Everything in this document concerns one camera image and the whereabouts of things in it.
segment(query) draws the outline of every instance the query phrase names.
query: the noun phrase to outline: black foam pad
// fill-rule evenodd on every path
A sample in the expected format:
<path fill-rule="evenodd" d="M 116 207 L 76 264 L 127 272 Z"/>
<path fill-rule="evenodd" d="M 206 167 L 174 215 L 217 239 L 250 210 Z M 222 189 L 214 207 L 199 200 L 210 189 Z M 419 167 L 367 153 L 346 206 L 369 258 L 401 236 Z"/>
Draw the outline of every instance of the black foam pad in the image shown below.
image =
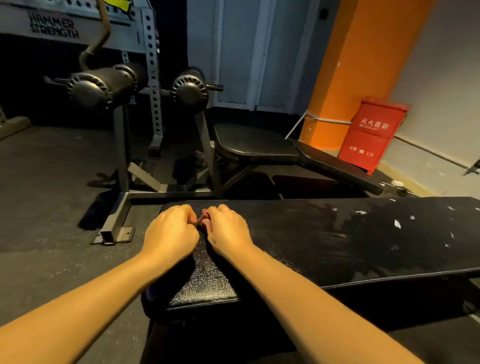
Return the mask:
<path fill-rule="evenodd" d="M 300 154 L 280 134 L 235 124 L 215 125 L 215 149 L 235 161 L 295 164 Z"/>
<path fill-rule="evenodd" d="M 289 139 L 289 141 L 300 152 L 299 164 L 302 167 L 372 194 L 378 195 L 384 191 L 382 185 L 360 168 L 298 140 Z"/>

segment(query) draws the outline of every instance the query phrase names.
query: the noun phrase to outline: orange wall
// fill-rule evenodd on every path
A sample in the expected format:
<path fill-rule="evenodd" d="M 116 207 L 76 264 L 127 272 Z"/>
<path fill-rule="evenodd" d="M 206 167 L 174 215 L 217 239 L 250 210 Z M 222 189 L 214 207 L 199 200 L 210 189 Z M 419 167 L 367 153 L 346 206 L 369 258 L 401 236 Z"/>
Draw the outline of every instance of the orange wall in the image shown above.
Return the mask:
<path fill-rule="evenodd" d="M 433 2 L 341 0 L 309 113 L 349 121 L 365 96 L 387 101 Z M 339 149 L 348 125 L 306 122 L 304 129 L 304 142 Z"/>

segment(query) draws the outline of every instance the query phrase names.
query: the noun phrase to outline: black gym floor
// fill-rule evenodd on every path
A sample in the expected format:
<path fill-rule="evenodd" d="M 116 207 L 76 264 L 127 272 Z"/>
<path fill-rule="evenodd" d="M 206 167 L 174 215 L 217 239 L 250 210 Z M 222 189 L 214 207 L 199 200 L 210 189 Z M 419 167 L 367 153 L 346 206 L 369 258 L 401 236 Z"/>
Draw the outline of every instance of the black gym floor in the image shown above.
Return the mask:
<path fill-rule="evenodd" d="M 210 124 L 249 123 L 286 134 L 297 118 L 211 109 L 207 110 L 207 120 Z M 149 141 L 150 136 L 145 133 L 133 136 L 135 158 L 146 157 Z M 200 148 L 199 144 L 193 121 L 190 128 L 185 123 L 171 125 L 163 156 L 156 163 L 157 177 L 162 182 L 173 182 L 172 171 L 181 166 L 179 160 L 188 159 Z M 115 183 L 110 181 L 115 170 L 115 146 L 110 130 L 33 126 L 0 141 L 0 170 L 0 325 L 134 256 L 141 249 L 145 229 L 160 209 L 160 201 L 158 205 L 132 206 L 127 220 L 137 230 L 131 243 L 90 245 L 116 197 Z M 389 181 L 380 172 L 375 176 L 379 181 Z M 279 192 L 284 198 L 341 198 L 359 194 L 302 168 L 270 166 L 258 168 L 232 188 L 227 197 L 277 199 Z M 387 190 L 384 196 L 401 198 L 395 190 Z M 429 287 L 436 289 L 435 284 Z M 428 363 L 480 362 L 480 324 L 472 318 L 461 313 L 431 317 L 428 312 L 415 312 L 412 317 L 417 321 L 413 320 L 408 327 L 389 326 L 399 308 L 388 308 L 383 308 L 375 323 L 389 328 L 390 335 Z M 148 319 L 136 299 L 80 362 L 139 363 L 147 329 Z M 168 339 L 179 349 L 185 336 L 192 332 L 194 326 L 188 323 L 183 326 L 180 322 Z M 290 353 L 255 362 L 302 361 Z"/>

